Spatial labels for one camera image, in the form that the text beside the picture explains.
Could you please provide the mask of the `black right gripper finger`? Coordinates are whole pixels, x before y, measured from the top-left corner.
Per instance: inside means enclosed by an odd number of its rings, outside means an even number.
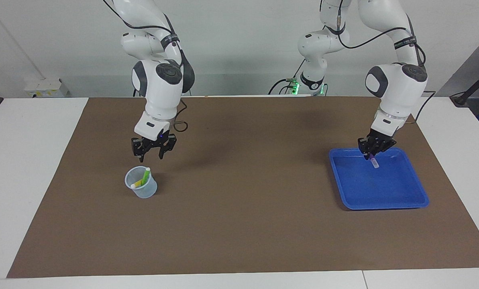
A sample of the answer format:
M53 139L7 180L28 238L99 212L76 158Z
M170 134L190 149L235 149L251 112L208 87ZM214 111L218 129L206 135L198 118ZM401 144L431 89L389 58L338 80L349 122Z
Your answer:
M144 158L148 152L143 146L144 140L144 138L131 138L132 153L135 157Z
M160 145L159 150L159 159L162 160L166 152L173 150L176 142L177 137L175 134L166 134L166 138L164 139L166 142Z

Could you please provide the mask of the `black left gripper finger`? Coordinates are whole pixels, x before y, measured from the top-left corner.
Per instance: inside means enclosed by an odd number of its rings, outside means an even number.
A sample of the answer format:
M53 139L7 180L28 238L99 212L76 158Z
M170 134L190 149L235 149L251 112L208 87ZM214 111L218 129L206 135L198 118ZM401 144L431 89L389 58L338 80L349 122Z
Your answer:
M375 156L372 152L374 141L375 140L372 137L364 137L364 138L359 138L357 140L359 150L364 157L374 157Z
M373 145L373 156L386 152L393 147L397 142L395 140L377 140Z

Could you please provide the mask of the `blue plastic tray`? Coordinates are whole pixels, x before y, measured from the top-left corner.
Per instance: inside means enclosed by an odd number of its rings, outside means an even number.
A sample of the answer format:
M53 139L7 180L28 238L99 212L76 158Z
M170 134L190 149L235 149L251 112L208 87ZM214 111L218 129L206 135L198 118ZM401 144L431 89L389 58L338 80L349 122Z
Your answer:
M332 149L328 156L340 199L351 210L417 209L430 203L400 148L378 154L377 168L357 148Z

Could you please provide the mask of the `clear plastic cup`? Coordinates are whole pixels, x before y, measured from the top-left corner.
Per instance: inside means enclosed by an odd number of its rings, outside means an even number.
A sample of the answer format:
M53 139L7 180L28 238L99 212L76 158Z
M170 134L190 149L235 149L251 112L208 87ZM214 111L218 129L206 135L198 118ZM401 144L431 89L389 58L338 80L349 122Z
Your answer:
M147 167L144 166L137 166L133 167L127 172L125 175L125 186L131 189L130 185L143 177L144 170ZM141 186L140 188L131 189L136 196L140 199L148 199L149 197L153 196L157 192L157 182L153 178L153 174L151 172L151 177L149 178L148 183L146 185Z

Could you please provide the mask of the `brown table mat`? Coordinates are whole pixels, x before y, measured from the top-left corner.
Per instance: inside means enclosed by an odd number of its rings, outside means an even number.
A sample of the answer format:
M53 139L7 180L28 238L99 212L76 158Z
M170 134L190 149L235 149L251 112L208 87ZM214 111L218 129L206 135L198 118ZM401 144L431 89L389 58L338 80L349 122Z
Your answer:
M8 278L479 267L479 231L421 130L397 134L430 198L355 212L328 153L357 146L373 97L191 98L159 188L127 189L145 101L88 100Z

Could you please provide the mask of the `black stand with pole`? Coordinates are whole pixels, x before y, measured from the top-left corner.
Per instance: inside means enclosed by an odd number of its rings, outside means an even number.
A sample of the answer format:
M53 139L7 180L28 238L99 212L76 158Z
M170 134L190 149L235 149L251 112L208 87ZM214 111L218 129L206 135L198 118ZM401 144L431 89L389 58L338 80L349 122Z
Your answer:
M452 101L454 106L458 108L468 108L467 100L479 90L479 79L467 90L451 95L449 99Z

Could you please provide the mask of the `white wall socket box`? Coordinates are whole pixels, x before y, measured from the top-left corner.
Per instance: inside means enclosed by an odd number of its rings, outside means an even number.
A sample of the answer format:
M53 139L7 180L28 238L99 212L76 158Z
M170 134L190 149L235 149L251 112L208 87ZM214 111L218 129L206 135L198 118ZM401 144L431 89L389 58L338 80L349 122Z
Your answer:
M67 86L61 79L48 78L28 83L24 89L28 97L31 98L68 98L71 97Z

